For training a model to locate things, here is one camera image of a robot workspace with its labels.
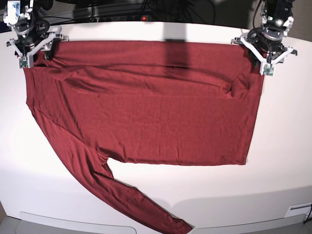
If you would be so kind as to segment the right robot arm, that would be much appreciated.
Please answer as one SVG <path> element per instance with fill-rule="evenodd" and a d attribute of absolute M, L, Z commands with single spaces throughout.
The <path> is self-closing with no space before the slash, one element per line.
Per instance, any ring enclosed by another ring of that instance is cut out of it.
<path fill-rule="evenodd" d="M 22 56 L 46 39 L 50 23 L 39 17 L 39 11 L 50 10 L 52 0 L 9 0 L 4 6 L 3 22 L 17 34 L 15 46 Z"/>

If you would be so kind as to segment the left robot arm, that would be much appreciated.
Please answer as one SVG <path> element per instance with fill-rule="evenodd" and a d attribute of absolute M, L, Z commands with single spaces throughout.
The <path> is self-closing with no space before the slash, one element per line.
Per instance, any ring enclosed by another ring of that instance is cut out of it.
<path fill-rule="evenodd" d="M 260 53 L 281 54 L 286 51 L 282 44 L 293 26 L 293 0 L 261 0 L 256 12 L 260 12 L 261 23 L 255 25 L 247 35 L 247 42 L 252 44 Z"/>

